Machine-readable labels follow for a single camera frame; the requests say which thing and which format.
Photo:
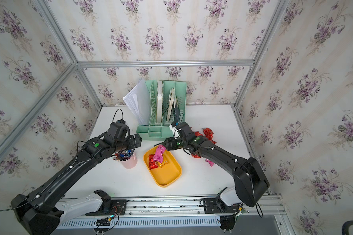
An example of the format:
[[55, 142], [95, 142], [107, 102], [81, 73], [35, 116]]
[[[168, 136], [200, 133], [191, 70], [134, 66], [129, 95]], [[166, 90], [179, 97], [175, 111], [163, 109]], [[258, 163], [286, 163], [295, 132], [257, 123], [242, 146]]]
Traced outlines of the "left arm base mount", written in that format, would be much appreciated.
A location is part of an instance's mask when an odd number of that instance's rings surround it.
[[100, 207], [92, 212], [86, 213], [86, 216], [97, 215], [124, 215], [126, 211], [127, 200], [112, 198], [103, 190], [94, 191], [95, 196], [102, 201]]

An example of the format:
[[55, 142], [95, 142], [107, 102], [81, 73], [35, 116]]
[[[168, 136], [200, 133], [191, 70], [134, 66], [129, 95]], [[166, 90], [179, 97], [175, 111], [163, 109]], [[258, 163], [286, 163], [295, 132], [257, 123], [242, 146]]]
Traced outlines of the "pink tea bag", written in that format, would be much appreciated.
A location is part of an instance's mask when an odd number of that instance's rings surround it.
[[214, 166], [214, 163], [211, 160], [206, 159], [205, 161], [208, 162], [211, 167]]
[[166, 147], [164, 145], [158, 145], [156, 148], [155, 154], [154, 154], [154, 161], [157, 161], [159, 163], [163, 162], [163, 153], [166, 151]]

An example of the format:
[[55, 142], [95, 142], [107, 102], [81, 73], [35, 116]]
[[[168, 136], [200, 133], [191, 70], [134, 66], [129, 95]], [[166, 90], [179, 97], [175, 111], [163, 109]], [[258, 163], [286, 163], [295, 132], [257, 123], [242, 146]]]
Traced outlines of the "yellow plastic storage tray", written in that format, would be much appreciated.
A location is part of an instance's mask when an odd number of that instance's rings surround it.
[[158, 166], [157, 168], [151, 168], [149, 156], [154, 155], [156, 149], [157, 147], [153, 147], [148, 150], [143, 156], [143, 161], [155, 183], [158, 186], [165, 188], [181, 177], [182, 168], [170, 151], [165, 151], [163, 153], [163, 158], [167, 161], [166, 164], [162, 167]]

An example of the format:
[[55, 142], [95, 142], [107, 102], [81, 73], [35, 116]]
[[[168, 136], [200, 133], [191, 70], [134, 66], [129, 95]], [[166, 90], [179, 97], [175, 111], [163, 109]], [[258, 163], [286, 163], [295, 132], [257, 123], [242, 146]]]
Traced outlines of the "orange tea bag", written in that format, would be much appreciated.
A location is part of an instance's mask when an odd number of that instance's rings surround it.
[[166, 158], [163, 158], [163, 161], [161, 161], [161, 162], [157, 161], [157, 164], [159, 167], [164, 167], [168, 163], [169, 163], [169, 161]]

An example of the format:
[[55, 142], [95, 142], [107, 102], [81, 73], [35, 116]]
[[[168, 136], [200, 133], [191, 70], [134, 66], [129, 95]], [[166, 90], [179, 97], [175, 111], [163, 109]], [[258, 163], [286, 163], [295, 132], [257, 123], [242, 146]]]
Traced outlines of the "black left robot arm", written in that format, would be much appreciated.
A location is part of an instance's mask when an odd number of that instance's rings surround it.
[[109, 129], [83, 143], [76, 156], [50, 180], [28, 195], [19, 194], [11, 201], [18, 222], [31, 235], [49, 235], [61, 223], [66, 211], [56, 204], [88, 171], [117, 152], [141, 146], [139, 134], [131, 134], [123, 119], [110, 124]]

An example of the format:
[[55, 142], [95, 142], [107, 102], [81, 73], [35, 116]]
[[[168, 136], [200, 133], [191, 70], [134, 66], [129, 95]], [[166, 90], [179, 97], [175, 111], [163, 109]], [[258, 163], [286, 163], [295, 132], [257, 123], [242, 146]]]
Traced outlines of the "red tea bag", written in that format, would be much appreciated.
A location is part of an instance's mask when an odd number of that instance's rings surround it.
[[196, 136], [196, 137], [198, 137], [198, 136], [203, 136], [203, 134], [200, 133], [199, 131], [196, 131], [196, 132], [194, 132], [194, 133], [195, 133], [195, 136]]
[[213, 140], [214, 132], [210, 128], [204, 128], [203, 133], [204, 133], [204, 136], [208, 138], [213, 144], [217, 143], [216, 141]]
[[149, 169], [152, 170], [152, 169], [156, 169], [159, 167], [159, 163], [158, 161], [156, 161], [154, 159], [154, 155], [153, 154], [150, 154], [148, 156], [148, 160], [149, 160]]
[[191, 156], [192, 156], [193, 158], [196, 158], [196, 159], [199, 159], [199, 158], [201, 158], [200, 156], [198, 156], [198, 155], [195, 155], [195, 154], [191, 154]]

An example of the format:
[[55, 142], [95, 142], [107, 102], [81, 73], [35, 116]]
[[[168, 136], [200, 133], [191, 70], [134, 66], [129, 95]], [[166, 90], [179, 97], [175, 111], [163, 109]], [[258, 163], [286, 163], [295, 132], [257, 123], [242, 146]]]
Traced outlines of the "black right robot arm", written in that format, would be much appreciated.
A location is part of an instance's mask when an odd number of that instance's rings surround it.
[[222, 189], [214, 199], [204, 203], [205, 207], [219, 213], [230, 213], [230, 209], [234, 207], [236, 211], [232, 216], [237, 216], [240, 208], [246, 205], [255, 208], [258, 215], [263, 217], [259, 200], [269, 189], [270, 183], [255, 158], [245, 159], [218, 147], [208, 135], [192, 131], [186, 122], [175, 121], [170, 125], [170, 129], [173, 136], [156, 146], [163, 146], [168, 151], [182, 149], [191, 156], [205, 158], [224, 169], [233, 178], [234, 186]]

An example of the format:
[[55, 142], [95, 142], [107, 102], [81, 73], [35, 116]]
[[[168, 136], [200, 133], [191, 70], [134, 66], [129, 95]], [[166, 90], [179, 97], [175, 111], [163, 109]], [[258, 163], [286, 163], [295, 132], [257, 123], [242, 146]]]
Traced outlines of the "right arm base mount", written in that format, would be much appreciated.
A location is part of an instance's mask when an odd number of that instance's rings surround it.
[[205, 214], [234, 214], [241, 210], [243, 202], [237, 196], [234, 187], [225, 187], [215, 197], [201, 199], [200, 205], [204, 208]]

